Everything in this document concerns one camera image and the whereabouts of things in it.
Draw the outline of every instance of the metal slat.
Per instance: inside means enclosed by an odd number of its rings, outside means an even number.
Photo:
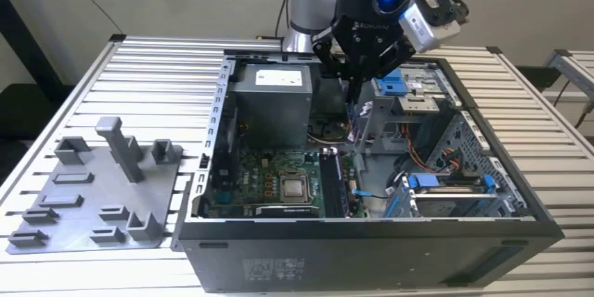
[[[531,131],[496,131],[495,135],[499,138],[569,138],[562,132],[531,132]]]
[[[514,115],[523,114],[523,115],[542,115],[547,116],[549,114],[544,113],[542,110],[534,110],[534,109],[507,109],[507,108],[482,108],[480,110],[482,114],[503,114],[507,115],[512,113]]]
[[[149,64],[149,63],[171,63],[171,64],[220,64],[223,61],[223,55],[212,56],[179,56],[179,55],[121,55],[115,54],[111,58],[113,63],[135,63],[135,64]]]
[[[103,72],[100,81],[161,81],[161,82],[216,82],[216,74],[159,73],[159,72]]]
[[[522,90],[522,86],[515,81],[495,80],[462,80],[464,87],[482,88],[486,90]]]
[[[514,159],[520,171],[527,172],[594,172],[589,159]]]
[[[424,52],[422,55],[427,55],[430,57],[472,57],[472,58],[492,58],[491,53],[483,50],[462,50],[462,49],[450,49],[447,47],[439,48],[431,51]]]
[[[558,126],[543,126],[540,125],[538,128],[527,128],[524,125],[491,125],[492,129],[502,130],[502,131],[558,131]]]
[[[508,144],[504,145],[507,151],[578,151],[579,147],[573,144]]]
[[[76,114],[200,115],[208,118],[209,102],[203,104],[85,102],[80,104]]]
[[[581,61],[594,61],[594,54],[574,54],[574,58]]]
[[[427,58],[427,57],[443,57],[438,56],[436,54],[418,54],[415,57],[419,58]],[[463,57],[463,56],[447,56],[447,61],[450,62],[450,65],[454,64],[487,64],[487,65],[496,65],[498,61],[491,57]]]
[[[594,189],[594,174],[527,174],[526,179],[534,188],[589,188]]]
[[[582,151],[510,151],[512,158],[586,158]]]
[[[514,110],[508,111],[508,113],[483,113],[484,118],[491,120],[550,120],[550,116],[543,113],[535,114],[515,114]]]
[[[538,127],[557,127],[561,129],[558,124],[551,120],[488,120],[492,126],[495,125],[523,125],[528,129],[535,129]]]
[[[207,93],[213,92],[215,83],[145,83],[129,81],[97,81],[93,85],[93,91],[124,91],[124,92],[181,92],[181,93]]]
[[[205,128],[208,118],[188,115],[123,115],[121,113],[100,115],[73,115],[68,121],[69,127],[88,127],[96,125],[101,117],[113,116],[121,119],[127,127],[164,127],[164,128]]]
[[[88,92],[84,97],[85,102],[163,102],[163,103],[188,103],[209,104],[212,94],[196,93],[157,93],[157,92]]]
[[[528,99],[530,95],[523,90],[467,90],[472,97],[484,97],[490,99]]]
[[[479,65],[479,64],[450,64],[454,71],[468,71],[468,72],[500,72],[507,73],[506,69],[500,65]]]
[[[511,99],[511,102],[503,100],[503,99],[487,99],[488,101],[479,101],[475,100],[478,106],[484,109],[490,108],[506,108],[506,109],[540,109],[540,106],[538,106],[534,102],[530,102],[528,100],[522,99]]]
[[[458,71],[455,73],[458,78],[460,80],[496,80],[496,81],[515,81],[514,78],[510,76],[508,73],[503,72],[492,72],[492,73],[484,73],[484,72],[467,72],[467,71]]]

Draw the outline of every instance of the aluminum table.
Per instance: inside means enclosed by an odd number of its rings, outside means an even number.
[[[184,147],[165,235],[184,183],[197,164],[224,49],[279,50],[275,40],[197,40],[128,36],[111,41],[0,187],[0,292],[15,296],[212,296],[183,252],[155,249],[9,255],[7,237],[56,165],[63,136],[104,145],[95,124],[123,120],[140,144],[171,138]],[[515,164],[562,226],[566,239],[483,290],[350,291],[295,296],[594,296],[594,149],[502,54],[483,47],[443,47]]]

